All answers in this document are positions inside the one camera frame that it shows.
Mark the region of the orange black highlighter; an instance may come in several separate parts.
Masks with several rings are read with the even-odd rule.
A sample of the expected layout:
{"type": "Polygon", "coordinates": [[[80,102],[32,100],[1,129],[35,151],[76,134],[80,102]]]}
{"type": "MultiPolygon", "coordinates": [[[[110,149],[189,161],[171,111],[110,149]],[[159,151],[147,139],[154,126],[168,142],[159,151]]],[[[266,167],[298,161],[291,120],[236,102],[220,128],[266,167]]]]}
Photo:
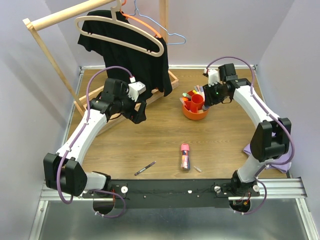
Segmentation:
{"type": "Polygon", "coordinates": [[[187,107],[187,102],[188,102],[188,98],[186,98],[186,97],[181,97],[180,98],[180,101],[181,101],[181,103],[182,103],[182,105],[183,106],[185,106],[185,107],[187,107]]]}

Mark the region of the dark purple pen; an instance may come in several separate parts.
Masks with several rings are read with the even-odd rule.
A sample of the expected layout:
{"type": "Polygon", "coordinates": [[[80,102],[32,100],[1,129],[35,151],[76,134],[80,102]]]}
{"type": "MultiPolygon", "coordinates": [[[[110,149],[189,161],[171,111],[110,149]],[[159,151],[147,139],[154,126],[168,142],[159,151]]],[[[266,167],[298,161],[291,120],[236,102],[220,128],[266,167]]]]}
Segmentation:
{"type": "Polygon", "coordinates": [[[141,174],[142,172],[144,172],[145,170],[147,170],[148,168],[150,168],[151,166],[153,166],[157,161],[153,161],[150,164],[148,164],[147,166],[145,166],[144,168],[140,169],[139,171],[137,171],[136,173],[134,173],[134,176],[137,176],[139,174],[141,174]]]}

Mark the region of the blue glue stick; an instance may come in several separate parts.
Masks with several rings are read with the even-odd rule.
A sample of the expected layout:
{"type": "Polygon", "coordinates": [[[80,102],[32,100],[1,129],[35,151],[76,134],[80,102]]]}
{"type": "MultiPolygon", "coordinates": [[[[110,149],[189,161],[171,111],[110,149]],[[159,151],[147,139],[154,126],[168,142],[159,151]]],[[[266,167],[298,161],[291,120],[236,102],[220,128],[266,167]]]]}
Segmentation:
{"type": "Polygon", "coordinates": [[[209,108],[210,108],[210,106],[206,106],[206,105],[203,105],[203,106],[202,106],[202,110],[203,110],[203,111],[207,111],[209,108]]]}

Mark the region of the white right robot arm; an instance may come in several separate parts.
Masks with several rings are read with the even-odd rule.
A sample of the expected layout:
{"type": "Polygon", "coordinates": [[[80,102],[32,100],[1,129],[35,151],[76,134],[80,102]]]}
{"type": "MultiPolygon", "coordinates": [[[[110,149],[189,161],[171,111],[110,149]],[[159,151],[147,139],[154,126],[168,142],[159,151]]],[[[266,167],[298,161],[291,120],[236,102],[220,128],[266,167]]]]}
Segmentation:
{"type": "Polygon", "coordinates": [[[254,186],[267,165],[289,151],[292,123],[271,111],[247,78],[238,78],[234,64],[221,65],[218,70],[206,68],[203,74],[208,78],[203,86],[204,106],[209,108],[229,98],[244,109],[255,127],[250,154],[244,165],[233,173],[229,185],[234,196],[242,196],[254,186]]]}

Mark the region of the blue capped white marker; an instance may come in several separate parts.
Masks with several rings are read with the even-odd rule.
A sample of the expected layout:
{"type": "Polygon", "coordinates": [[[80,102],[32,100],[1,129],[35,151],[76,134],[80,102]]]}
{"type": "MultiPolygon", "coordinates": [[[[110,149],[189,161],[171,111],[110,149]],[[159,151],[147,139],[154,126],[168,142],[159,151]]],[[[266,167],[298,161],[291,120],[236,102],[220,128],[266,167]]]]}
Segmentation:
{"type": "Polygon", "coordinates": [[[202,97],[205,98],[205,93],[204,93],[203,87],[199,86],[198,88],[199,88],[199,91],[200,91],[202,97]]]}

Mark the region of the orange round pen organizer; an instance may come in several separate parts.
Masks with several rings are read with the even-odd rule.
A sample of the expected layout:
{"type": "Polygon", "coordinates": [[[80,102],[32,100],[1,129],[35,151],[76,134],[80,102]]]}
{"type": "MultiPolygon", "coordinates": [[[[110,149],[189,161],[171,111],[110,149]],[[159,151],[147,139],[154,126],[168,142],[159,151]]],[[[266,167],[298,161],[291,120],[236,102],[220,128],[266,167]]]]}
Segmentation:
{"type": "Polygon", "coordinates": [[[192,90],[187,92],[187,94],[191,96],[191,99],[189,99],[189,101],[191,101],[190,111],[182,105],[182,113],[184,116],[195,121],[204,119],[208,115],[209,110],[202,110],[202,106],[205,103],[203,96],[201,94],[194,94],[192,90]]]}

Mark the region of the pink lidded pen tube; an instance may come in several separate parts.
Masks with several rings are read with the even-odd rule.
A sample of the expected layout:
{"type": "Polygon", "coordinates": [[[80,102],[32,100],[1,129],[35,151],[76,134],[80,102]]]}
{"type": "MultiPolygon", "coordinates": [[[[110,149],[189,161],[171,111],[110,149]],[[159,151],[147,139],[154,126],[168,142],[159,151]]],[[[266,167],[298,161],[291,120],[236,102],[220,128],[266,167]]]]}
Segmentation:
{"type": "Polygon", "coordinates": [[[183,143],[180,147],[180,150],[181,150],[181,169],[183,171],[189,171],[190,170],[190,158],[189,158],[190,147],[187,143],[183,143]]]}

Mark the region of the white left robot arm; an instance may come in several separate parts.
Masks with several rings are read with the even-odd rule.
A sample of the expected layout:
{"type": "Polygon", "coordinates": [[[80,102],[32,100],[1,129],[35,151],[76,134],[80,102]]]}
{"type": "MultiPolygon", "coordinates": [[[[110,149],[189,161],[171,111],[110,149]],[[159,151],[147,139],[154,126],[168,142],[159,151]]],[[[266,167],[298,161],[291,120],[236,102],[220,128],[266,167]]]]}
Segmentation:
{"type": "Polygon", "coordinates": [[[135,124],[146,120],[146,102],[135,109],[139,95],[146,91],[140,81],[126,83],[107,78],[102,92],[89,102],[89,108],[67,142],[56,153],[47,153],[43,159],[45,184],[48,188],[78,197],[84,191],[94,191],[104,198],[110,194],[110,176],[98,172],[85,172],[84,157],[100,130],[115,114],[135,124]]]}

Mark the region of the mint green highlighter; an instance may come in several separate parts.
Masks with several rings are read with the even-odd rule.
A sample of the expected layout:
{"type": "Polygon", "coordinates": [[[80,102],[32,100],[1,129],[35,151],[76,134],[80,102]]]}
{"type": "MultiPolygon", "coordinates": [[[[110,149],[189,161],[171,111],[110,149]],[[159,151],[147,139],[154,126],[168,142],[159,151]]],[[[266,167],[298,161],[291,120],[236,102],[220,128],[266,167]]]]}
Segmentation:
{"type": "Polygon", "coordinates": [[[191,96],[188,93],[184,92],[182,95],[183,95],[184,98],[191,99],[191,96]]]}

